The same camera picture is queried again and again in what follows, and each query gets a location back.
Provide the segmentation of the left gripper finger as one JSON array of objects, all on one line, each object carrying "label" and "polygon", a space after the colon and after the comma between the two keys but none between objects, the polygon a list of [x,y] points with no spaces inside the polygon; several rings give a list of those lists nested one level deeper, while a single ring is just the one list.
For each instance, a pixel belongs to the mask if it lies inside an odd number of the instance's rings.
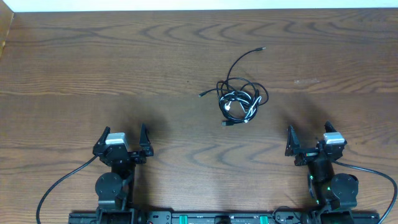
[{"label": "left gripper finger", "polygon": [[105,127],[102,135],[100,138],[97,140],[97,142],[94,145],[94,151],[104,151],[106,149],[106,138],[110,134],[110,127]]},{"label": "left gripper finger", "polygon": [[144,151],[151,151],[152,145],[147,135],[147,128],[144,123],[141,124],[141,133],[139,138],[139,145]]}]

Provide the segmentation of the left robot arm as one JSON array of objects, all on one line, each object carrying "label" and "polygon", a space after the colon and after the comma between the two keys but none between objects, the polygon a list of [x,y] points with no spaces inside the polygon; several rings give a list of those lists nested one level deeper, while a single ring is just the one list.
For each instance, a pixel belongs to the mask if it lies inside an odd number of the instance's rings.
[{"label": "left robot arm", "polygon": [[93,146],[93,154],[111,168],[95,184],[98,195],[96,223],[137,223],[139,215],[132,208],[135,168],[154,155],[147,128],[141,125],[138,151],[130,151],[125,133],[112,133],[106,127]]}]

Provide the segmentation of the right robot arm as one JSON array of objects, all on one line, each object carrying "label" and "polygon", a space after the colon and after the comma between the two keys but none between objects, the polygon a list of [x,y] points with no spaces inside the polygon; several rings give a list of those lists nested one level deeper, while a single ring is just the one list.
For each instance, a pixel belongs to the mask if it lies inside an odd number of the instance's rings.
[{"label": "right robot arm", "polygon": [[347,141],[333,125],[325,123],[323,139],[315,147],[300,146],[293,128],[288,127],[286,156],[294,156],[296,166],[308,167],[308,188],[317,203],[300,217],[302,223],[353,223],[351,208],[357,206],[358,179],[351,174],[336,174],[333,163],[343,156]]}]

